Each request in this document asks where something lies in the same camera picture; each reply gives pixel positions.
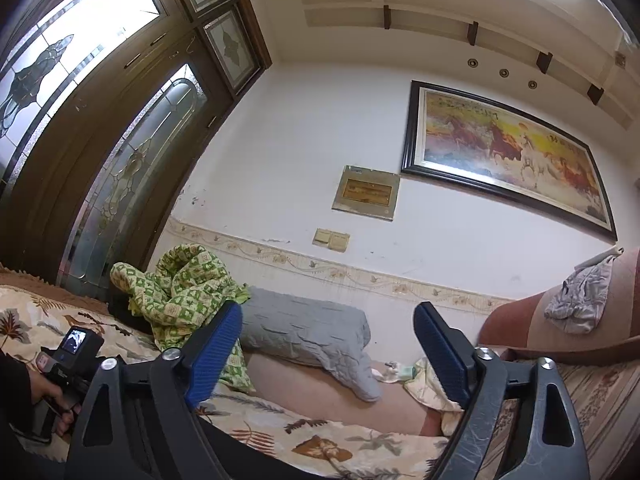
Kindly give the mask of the person's left hand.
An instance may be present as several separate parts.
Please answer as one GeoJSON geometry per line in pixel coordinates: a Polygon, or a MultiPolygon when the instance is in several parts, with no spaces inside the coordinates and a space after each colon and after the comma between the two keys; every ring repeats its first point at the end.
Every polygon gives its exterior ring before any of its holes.
{"type": "Polygon", "coordinates": [[[65,437],[72,434],[81,412],[81,405],[63,390],[49,382],[43,374],[28,370],[30,395],[34,404],[34,418],[30,434],[39,440],[46,440],[51,434],[65,437]]]}

